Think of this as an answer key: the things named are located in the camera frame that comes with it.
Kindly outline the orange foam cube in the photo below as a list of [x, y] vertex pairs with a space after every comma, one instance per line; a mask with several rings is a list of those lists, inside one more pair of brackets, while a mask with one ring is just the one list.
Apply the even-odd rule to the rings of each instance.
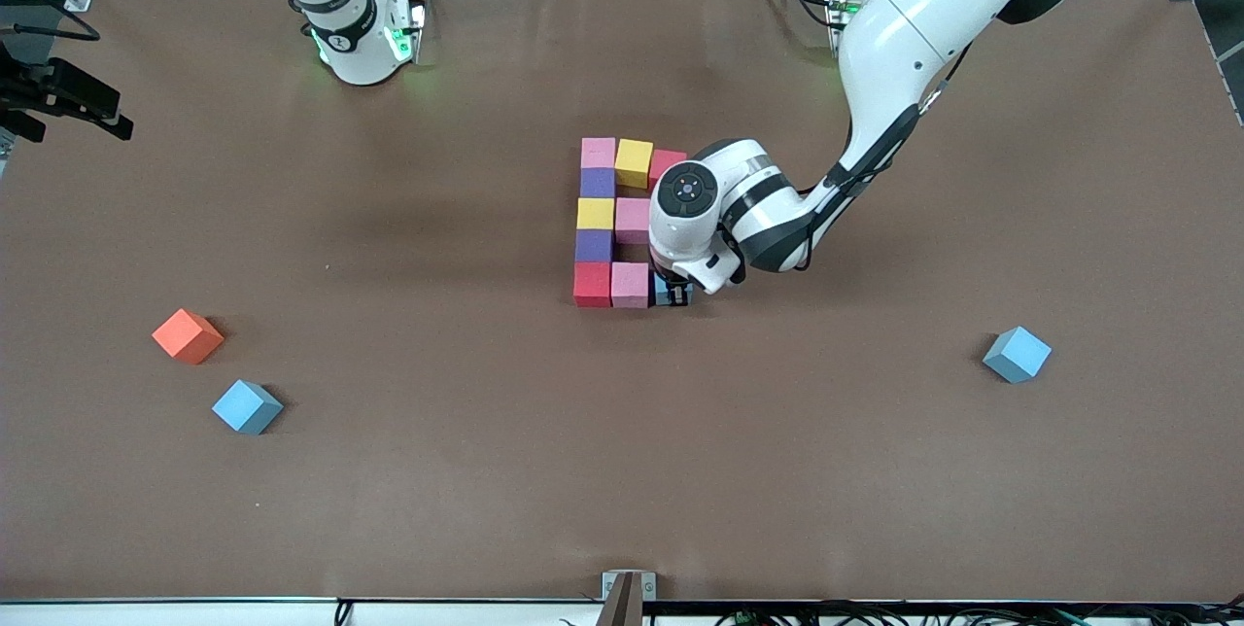
[[221, 347], [225, 337], [209, 320], [179, 307], [159, 329], [153, 330], [152, 339], [175, 361], [199, 365]]

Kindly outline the grey metal bracket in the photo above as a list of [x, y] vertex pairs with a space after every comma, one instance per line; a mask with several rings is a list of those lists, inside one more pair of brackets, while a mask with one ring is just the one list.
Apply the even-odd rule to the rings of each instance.
[[610, 570], [601, 574], [603, 607], [595, 626], [641, 626], [644, 604], [657, 599], [657, 574]]

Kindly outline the brown table cover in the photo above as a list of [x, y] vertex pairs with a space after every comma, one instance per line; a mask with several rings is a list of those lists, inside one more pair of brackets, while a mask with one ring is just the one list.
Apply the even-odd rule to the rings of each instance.
[[[88, 17], [57, 54], [136, 129], [0, 179], [0, 599], [1244, 592], [1244, 128], [1193, 2], [993, 22], [809, 271], [678, 310], [573, 306], [578, 139], [819, 180], [843, 91], [791, 2], [438, 0], [374, 88], [285, 0]], [[1019, 385], [1011, 329], [1052, 347]]]

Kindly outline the blue foam cube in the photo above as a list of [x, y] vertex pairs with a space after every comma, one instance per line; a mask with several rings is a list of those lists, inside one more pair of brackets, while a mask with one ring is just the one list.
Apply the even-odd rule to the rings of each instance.
[[1052, 347], [1028, 329], [999, 334], [982, 363], [1010, 385], [1031, 381], [1052, 355]]
[[261, 385], [238, 380], [211, 404], [213, 413], [241, 436], [262, 436], [284, 404]]
[[680, 281], [678, 279], [667, 280], [662, 273], [651, 273], [651, 299], [654, 307], [668, 307], [667, 306], [667, 284], [683, 284], [688, 281]]

